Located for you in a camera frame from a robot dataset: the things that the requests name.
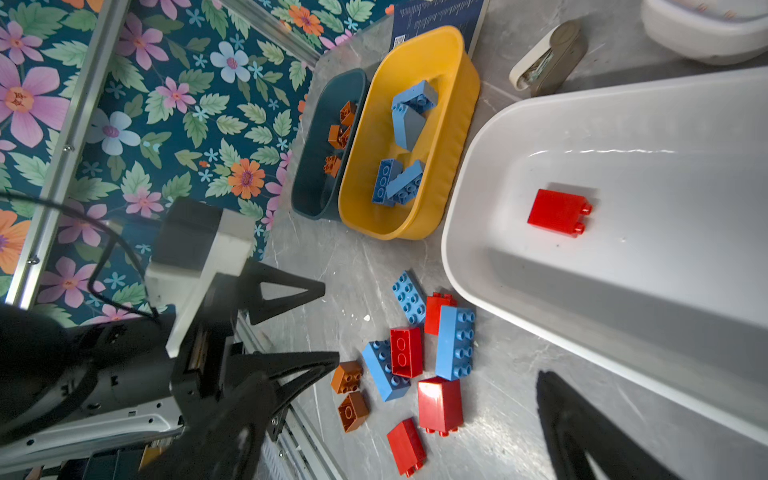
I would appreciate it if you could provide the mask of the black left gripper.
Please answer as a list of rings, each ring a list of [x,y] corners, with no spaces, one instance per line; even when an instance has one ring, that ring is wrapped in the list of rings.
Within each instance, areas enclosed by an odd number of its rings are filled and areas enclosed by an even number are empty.
[[[266,378],[278,414],[299,394],[339,365],[335,351],[265,353],[249,351],[236,339],[239,313],[251,325],[301,307],[325,295],[325,284],[267,264],[248,260],[236,279],[215,277],[182,341],[171,374],[170,388],[184,426],[201,429],[206,419],[225,409],[222,403],[251,376]],[[279,379],[297,374],[287,383]]]

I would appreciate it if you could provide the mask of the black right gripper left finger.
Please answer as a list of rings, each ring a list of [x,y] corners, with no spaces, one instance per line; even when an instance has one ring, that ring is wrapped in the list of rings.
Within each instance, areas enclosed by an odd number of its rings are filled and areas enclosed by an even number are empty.
[[[139,479],[252,479],[276,407],[275,388],[252,375],[201,424],[185,431]]]

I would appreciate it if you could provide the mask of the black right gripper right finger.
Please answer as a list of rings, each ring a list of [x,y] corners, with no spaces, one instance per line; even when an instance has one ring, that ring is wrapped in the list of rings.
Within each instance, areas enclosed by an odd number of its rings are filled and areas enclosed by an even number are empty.
[[[552,371],[540,371],[537,406],[558,479],[593,479],[597,465],[609,479],[677,477]]]

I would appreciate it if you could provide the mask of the brown lego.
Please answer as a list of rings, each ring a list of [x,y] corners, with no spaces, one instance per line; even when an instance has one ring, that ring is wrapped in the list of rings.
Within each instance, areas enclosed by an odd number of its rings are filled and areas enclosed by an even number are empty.
[[[333,373],[331,388],[336,394],[356,392],[360,388],[363,369],[356,361],[341,362]]]
[[[325,158],[323,166],[323,172],[331,178],[336,178],[341,169],[341,158],[336,155],[331,155]]]
[[[348,101],[339,112],[340,124],[347,128],[352,127],[356,119],[356,112],[357,104]]]
[[[351,128],[343,124],[330,126],[327,141],[336,150],[344,150],[351,137]]]
[[[369,416],[369,408],[360,391],[349,393],[338,407],[339,417],[345,433],[362,426]]]

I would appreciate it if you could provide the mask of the red lego bottom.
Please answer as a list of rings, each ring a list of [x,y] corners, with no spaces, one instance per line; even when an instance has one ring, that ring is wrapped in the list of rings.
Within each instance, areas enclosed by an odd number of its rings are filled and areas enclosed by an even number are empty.
[[[387,439],[401,476],[410,478],[425,465],[427,454],[412,418],[398,423]]]

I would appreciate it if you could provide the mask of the red lego small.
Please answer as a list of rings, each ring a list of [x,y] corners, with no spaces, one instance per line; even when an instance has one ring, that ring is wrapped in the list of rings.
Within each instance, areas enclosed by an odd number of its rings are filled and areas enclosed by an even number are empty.
[[[578,237],[586,230],[584,218],[593,205],[584,196],[539,189],[530,214],[529,225],[548,231]]]

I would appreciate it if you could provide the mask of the light blue square lego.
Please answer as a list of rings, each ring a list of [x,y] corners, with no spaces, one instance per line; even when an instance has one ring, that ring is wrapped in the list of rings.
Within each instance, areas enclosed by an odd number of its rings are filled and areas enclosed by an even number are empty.
[[[396,144],[412,151],[426,124],[426,119],[405,105],[392,108],[392,122]]]

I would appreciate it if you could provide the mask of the light blue long lego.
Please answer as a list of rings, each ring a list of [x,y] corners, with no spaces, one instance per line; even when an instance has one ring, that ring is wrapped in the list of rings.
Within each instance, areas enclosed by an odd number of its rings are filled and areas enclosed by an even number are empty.
[[[423,80],[397,94],[392,100],[392,107],[405,105],[419,114],[424,114],[437,106],[438,99],[437,91],[426,80]]]

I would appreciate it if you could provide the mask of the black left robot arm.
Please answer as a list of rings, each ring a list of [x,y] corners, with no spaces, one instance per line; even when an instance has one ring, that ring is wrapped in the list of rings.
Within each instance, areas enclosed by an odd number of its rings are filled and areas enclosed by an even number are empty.
[[[249,261],[239,277],[215,277],[174,355],[165,349],[170,313],[66,328],[3,305],[1,442],[169,396],[183,434],[140,477],[250,479],[287,407],[333,371],[339,356],[247,353],[234,341],[237,316],[246,311],[259,324],[324,293],[320,281]]]

